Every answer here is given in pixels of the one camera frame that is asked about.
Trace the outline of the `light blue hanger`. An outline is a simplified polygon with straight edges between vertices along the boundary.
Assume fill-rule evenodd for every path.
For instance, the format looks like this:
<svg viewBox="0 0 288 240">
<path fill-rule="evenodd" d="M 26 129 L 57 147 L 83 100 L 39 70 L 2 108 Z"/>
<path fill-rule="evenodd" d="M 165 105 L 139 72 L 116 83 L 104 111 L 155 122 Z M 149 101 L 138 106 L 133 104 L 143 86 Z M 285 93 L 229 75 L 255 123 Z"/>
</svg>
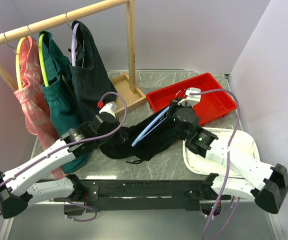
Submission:
<svg viewBox="0 0 288 240">
<path fill-rule="evenodd" d="M 159 119 L 162 118 L 164 114 L 169 110 L 170 105 L 163 109 L 145 128 L 144 130 L 136 137 L 136 139 L 131 144 L 132 147 L 135 147 L 138 142 L 140 142 L 147 134 L 149 134 L 153 129 L 155 129 L 159 124 L 153 126 Z"/>
</svg>

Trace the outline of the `black shorts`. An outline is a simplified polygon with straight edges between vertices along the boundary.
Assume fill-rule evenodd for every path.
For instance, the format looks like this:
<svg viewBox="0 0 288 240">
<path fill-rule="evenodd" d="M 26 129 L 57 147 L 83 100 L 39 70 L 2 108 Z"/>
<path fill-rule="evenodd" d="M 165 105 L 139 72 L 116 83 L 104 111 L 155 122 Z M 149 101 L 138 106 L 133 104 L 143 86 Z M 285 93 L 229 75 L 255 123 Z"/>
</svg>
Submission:
<svg viewBox="0 0 288 240">
<path fill-rule="evenodd" d="M 100 146 L 101 152 L 111 159 L 124 159 L 135 156 L 138 160 L 133 161 L 132 164 L 140 164 L 143 161 L 149 161 L 156 154 L 168 149 L 177 140 L 175 125 L 169 119 L 166 119 L 135 146 L 131 146 L 136 137 L 155 116 L 156 114 L 131 127 L 124 127 L 123 130 L 128 134 L 128 139 L 121 142 L 116 135 L 111 142 Z"/>
</svg>

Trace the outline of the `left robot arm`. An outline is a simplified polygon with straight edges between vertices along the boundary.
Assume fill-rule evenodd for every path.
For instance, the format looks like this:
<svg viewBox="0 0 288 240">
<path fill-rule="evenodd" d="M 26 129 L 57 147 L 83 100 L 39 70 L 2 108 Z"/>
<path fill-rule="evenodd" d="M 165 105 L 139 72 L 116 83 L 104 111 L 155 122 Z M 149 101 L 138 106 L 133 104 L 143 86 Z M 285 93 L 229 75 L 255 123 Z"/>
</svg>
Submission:
<svg viewBox="0 0 288 240">
<path fill-rule="evenodd" d="M 13 218 L 29 206 L 49 199 L 84 199 L 86 188 L 74 174 L 53 181 L 40 179 L 56 168 L 108 142 L 121 128 L 114 113 L 102 112 L 92 121 L 64 133 L 51 147 L 28 162 L 0 171 L 0 216 Z"/>
</svg>

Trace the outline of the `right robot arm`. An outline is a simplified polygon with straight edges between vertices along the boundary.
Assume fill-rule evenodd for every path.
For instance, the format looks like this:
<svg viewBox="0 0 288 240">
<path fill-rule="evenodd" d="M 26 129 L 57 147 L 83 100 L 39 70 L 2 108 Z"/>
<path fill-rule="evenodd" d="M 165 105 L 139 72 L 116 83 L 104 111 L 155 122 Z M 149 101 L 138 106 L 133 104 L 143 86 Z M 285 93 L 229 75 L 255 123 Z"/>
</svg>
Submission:
<svg viewBox="0 0 288 240">
<path fill-rule="evenodd" d="M 198 173 L 196 167 L 210 163 L 215 172 L 207 169 L 203 195 L 208 199 L 231 195 L 254 200 L 263 210 L 277 214 L 288 193 L 288 170 L 261 162 L 258 152 L 242 147 L 252 137 L 244 131 L 203 128 L 199 118 L 187 103 L 178 98 L 170 101 L 167 117 L 175 124 L 175 133 L 182 140 L 186 167 Z"/>
</svg>

